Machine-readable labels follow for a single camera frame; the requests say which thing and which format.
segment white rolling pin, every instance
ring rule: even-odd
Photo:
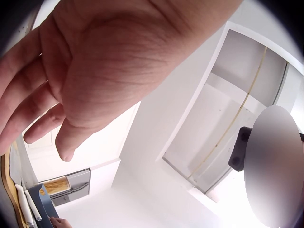
[[[24,194],[24,190],[21,185],[15,184],[15,187],[18,191],[19,204],[20,204],[25,222],[30,228],[32,228],[32,227],[34,227],[34,221],[33,221],[31,210],[29,208],[29,204],[27,203],[26,196]]]
[[[27,197],[27,201],[29,202],[29,206],[31,207],[32,212],[33,212],[36,220],[38,222],[40,222],[42,220],[41,215],[40,215],[40,213],[39,213],[39,211],[38,211],[38,209],[37,209],[37,207],[36,207],[36,205],[35,205],[32,197],[30,195],[29,191],[28,190],[24,190],[24,193],[25,193],[25,195]]]

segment hand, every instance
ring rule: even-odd
[[[50,221],[54,228],[72,228],[72,226],[69,224],[69,222],[66,219],[51,217]]]
[[[62,124],[70,161],[93,133],[153,91],[240,0],[62,0],[0,59],[0,155]]]

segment open cabinet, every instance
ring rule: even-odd
[[[252,128],[266,107],[284,107],[302,128],[303,75],[270,49],[261,60],[264,49],[254,39],[228,31],[204,86],[163,156],[203,193],[231,172],[228,160],[240,127]]]

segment wooden board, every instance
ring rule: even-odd
[[[3,185],[13,204],[19,227],[28,228],[19,205],[17,189],[9,175],[9,157],[10,148],[7,149],[7,152],[3,156],[1,156],[1,177]]]

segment black object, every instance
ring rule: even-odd
[[[298,213],[295,215],[295,217],[292,219],[290,224],[287,224],[283,227],[280,228],[302,228],[304,223],[304,217],[303,217],[303,191],[302,191],[302,196],[301,196],[301,204],[299,205],[298,208]]]
[[[228,165],[234,170],[241,172],[244,170],[245,154],[247,142],[252,128],[241,127],[234,148],[232,150]],[[301,140],[304,142],[304,135],[300,133]]]

